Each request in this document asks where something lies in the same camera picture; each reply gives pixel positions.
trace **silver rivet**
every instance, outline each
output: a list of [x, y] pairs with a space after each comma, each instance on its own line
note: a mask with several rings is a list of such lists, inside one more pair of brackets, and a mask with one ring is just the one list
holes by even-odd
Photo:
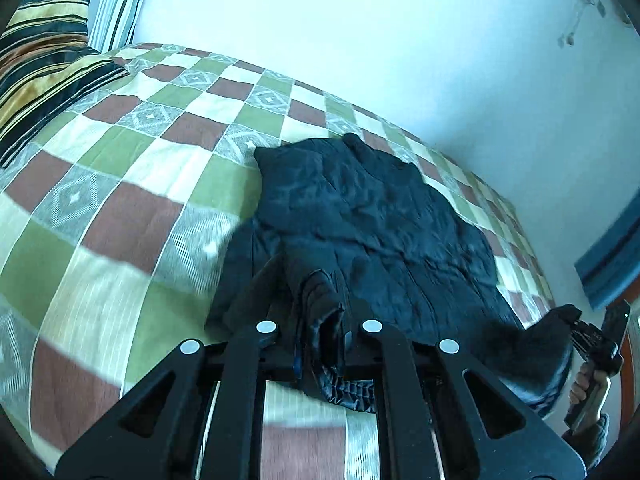
[[183, 354], [195, 354], [200, 349], [200, 343], [195, 339], [187, 339], [180, 345], [180, 352]]
[[382, 323], [380, 323], [377, 319], [367, 319], [362, 324], [362, 327], [366, 332], [375, 333], [382, 330]]
[[255, 326], [255, 329], [261, 334], [270, 334], [271, 332], [276, 330], [276, 324], [273, 321], [269, 321], [268, 319], [265, 319], [264, 321], [261, 321], [260, 323], [258, 323]]
[[460, 345], [453, 339], [443, 339], [438, 346], [445, 354], [457, 354], [460, 350]]

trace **plaid bed sheet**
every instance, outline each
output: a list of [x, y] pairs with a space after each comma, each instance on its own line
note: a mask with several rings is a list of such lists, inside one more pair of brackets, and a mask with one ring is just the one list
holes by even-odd
[[[411, 133], [232, 57], [149, 43], [110, 56], [130, 75], [0, 173], [0, 400], [50, 468], [181, 340], [213, 342], [203, 325], [226, 244], [260, 196], [256, 146], [355, 132], [415, 164], [487, 236], [524, 325], [553, 306], [513, 207]], [[373, 415], [270, 384], [265, 422], [265, 478], [303, 474], [294, 455], [321, 462], [328, 442], [337, 478], [377, 477]]]

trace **jacket sleeve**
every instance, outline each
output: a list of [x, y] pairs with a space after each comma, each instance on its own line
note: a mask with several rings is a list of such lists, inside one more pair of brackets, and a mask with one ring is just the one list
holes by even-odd
[[562, 438], [580, 455], [585, 468], [590, 471], [602, 458], [602, 452], [607, 445], [607, 433], [609, 433], [609, 415], [603, 413], [600, 420], [590, 428], [578, 434], [573, 434], [570, 430], [565, 431]]

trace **person's arm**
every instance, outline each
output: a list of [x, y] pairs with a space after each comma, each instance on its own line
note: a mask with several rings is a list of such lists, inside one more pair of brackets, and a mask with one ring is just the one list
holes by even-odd
[[592, 377], [598, 383], [599, 388], [593, 393], [595, 397], [591, 409], [584, 414], [576, 431], [568, 430], [562, 436], [569, 446], [573, 447], [580, 455], [587, 471], [598, 464], [607, 445], [609, 416], [602, 413], [602, 406], [607, 399], [611, 380], [605, 372], [601, 370], [593, 372], [591, 367], [584, 363], [576, 374], [574, 384], [569, 391], [569, 402], [578, 404], [586, 398], [586, 390]]

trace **black puffer jacket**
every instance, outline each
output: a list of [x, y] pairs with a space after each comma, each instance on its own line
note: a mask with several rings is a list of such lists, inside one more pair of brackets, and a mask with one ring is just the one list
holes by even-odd
[[[344, 284], [338, 300], [364, 300], [374, 316], [417, 342], [455, 339], [529, 406], [548, 412], [570, 366], [568, 326], [552, 314], [523, 329], [496, 288], [494, 256], [482, 232], [426, 186], [413, 164], [372, 150], [353, 134], [257, 148], [255, 158], [262, 196], [229, 243], [210, 327], [232, 332], [263, 319], [268, 305], [259, 312], [234, 300], [271, 258], [295, 252], [302, 267], [325, 270], [334, 288]], [[295, 308], [301, 278], [292, 280], [286, 267], [265, 301]], [[330, 373], [318, 383], [327, 400], [374, 410], [361, 384], [349, 388]], [[340, 388], [350, 394], [342, 396]]]

